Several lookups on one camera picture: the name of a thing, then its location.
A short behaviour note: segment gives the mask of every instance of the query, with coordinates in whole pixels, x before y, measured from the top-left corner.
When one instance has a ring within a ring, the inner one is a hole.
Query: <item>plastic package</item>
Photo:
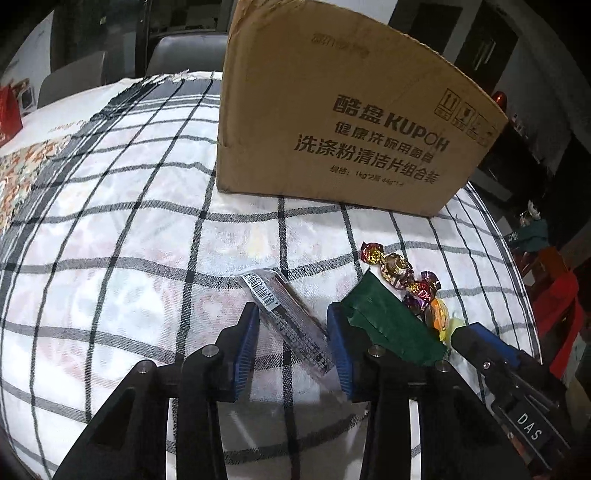
[[[326,331],[283,275],[274,270],[251,270],[240,275],[240,284],[251,292],[261,309],[261,319],[275,327],[312,373],[321,377],[332,368]]]

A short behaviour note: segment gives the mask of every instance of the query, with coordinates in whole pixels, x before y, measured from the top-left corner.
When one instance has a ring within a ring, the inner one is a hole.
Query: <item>candy pile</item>
[[[435,298],[441,283],[430,271],[421,272],[421,279],[414,278],[413,266],[395,253],[384,254],[384,246],[365,242],[361,245],[361,261],[369,265],[380,265],[385,281],[397,290],[406,290],[402,302],[418,317],[424,319],[427,307],[430,322],[440,333],[444,333],[449,323],[449,315],[443,301]]]

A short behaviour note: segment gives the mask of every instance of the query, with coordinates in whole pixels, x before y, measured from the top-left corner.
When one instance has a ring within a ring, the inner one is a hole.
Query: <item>red bag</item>
[[[9,86],[0,88],[0,147],[19,133],[22,128],[17,99]]]

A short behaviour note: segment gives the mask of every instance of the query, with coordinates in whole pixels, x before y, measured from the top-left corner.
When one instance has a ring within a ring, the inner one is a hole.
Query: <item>black chair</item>
[[[105,56],[105,51],[97,51],[83,59],[73,61],[47,76],[39,89],[37,108],[75,93],[104,85]]]
[[[212,71],[221,72],[227,34],[184,33],[162,38],[152,54],[146,75]]]

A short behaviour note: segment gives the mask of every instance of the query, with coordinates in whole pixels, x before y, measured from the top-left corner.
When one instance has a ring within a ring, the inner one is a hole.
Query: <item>table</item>
[[[0,147],[0,235],[28,196],[47,160],[59,153],[90,117],[118,93],[138,80],[117,83],[71,95],[22,119],[23,128]]]
[[[434,218],[215,188],[219,73],[136,83],[42,171],[0,242],[1,418],[51,476],[141,359],[181,361],[233,325],[235,275],[277,266],[321,320],[367,265],[363,241],[434,271],[451,314],[540,359],[530,305],[501,234],[468,184]],[[457,354],[451,362],[488,404]],[[321,387],[261,326],[252,382],[220,404],[230,478],[357,479],[365,405]],[[174,474],[171,402],[167,477]],[[416,404],[413,477],[420,476]]]

